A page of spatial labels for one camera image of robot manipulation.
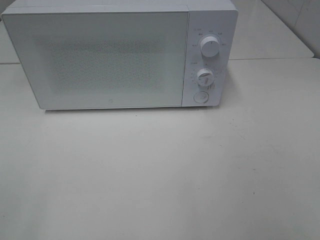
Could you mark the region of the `white microwave oven body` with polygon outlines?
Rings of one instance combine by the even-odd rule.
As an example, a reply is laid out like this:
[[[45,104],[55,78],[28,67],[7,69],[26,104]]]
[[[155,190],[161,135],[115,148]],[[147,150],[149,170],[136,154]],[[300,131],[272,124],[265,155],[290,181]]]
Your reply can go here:
[[[16,0],[4,10],[1,18],[5,26],[4,15],[173,12],[188,14],[181,105],[90,109],[217,106],[223,91],[238,18],[238,11],[229,0]],[[205,57],[201,53],[200,41],[208,35],[216,35],[220,39],[219,53],[214,57]],[[203,87],[197,84],[196,74],[201,69],[213,71],[212,85]],[[194,101],[194,95],[198,92],[208,93],[206,103]]]

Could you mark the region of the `round white door button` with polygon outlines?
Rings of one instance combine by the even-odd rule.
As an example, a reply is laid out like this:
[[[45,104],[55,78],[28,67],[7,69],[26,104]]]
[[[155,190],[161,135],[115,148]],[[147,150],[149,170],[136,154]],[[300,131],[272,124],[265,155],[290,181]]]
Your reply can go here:
[[[209,94],[205,91],[200,91],[194,95],[193,99],[198,104],[204,104],[208,101]]]

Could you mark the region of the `white adjacent table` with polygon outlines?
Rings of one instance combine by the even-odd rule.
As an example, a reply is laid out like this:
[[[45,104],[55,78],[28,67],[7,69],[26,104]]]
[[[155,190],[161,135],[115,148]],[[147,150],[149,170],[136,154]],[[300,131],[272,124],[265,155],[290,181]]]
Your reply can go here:
[[[234,0],[238,10],[230,60],[312,58],[314,53],[261,1]]]

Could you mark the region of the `white microwave knob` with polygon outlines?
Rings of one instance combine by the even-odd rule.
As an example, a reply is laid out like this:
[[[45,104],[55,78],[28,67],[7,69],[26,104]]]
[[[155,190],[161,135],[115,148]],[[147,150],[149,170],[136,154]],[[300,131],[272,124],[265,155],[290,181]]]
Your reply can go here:
[[[200,41],[201,54],[204,57],[212,58],[220,52],[221,41],[216,35],[206,35]]]
[[[201,87],[208,87],[214,83],[214,72],[208,68],[202,68],[196,73],[195,80]]]

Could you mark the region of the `white microwave door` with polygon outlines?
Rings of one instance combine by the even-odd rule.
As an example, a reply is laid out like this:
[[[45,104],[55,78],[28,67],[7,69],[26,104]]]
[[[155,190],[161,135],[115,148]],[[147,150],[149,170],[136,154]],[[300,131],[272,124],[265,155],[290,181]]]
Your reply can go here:
[[[187,12],[6,14],[44,110],[180,106]]]

